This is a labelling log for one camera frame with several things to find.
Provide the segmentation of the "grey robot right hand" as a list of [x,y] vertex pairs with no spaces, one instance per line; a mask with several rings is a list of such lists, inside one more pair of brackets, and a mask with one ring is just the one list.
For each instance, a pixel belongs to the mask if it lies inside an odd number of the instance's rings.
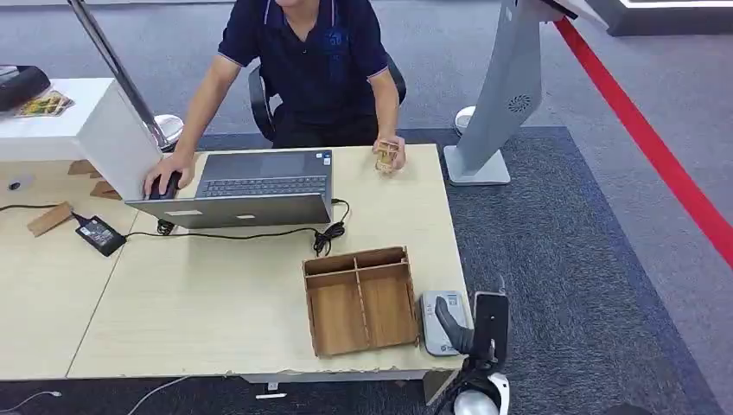
[[495,372],[505,364],[510,309],[503,279],[498,291],[475,293],[472,329],[457,322],[443,296],[436,297],[434,312],[450,346],[458,354],[467,355],[475,367]]

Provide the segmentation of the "person's right hand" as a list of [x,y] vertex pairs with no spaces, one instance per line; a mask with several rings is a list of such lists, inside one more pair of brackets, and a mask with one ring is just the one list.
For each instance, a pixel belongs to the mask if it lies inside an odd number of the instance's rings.
[[156,189],[159,195],[164,195],[171,183],[172,177],[179,174],[177,188],[188,186],[195,173],[195,159],[193,153],[174,152],[161,159],[148,173],[143,182],[143,194],[151,196]]

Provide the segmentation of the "person's left hand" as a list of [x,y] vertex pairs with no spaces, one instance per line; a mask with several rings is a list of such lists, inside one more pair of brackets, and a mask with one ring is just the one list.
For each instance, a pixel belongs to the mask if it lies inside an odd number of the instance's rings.
[[405,166],[405,141],[398,136],[381,137],[373,144],[376,156],[375,169],[382,174],[392,174]]

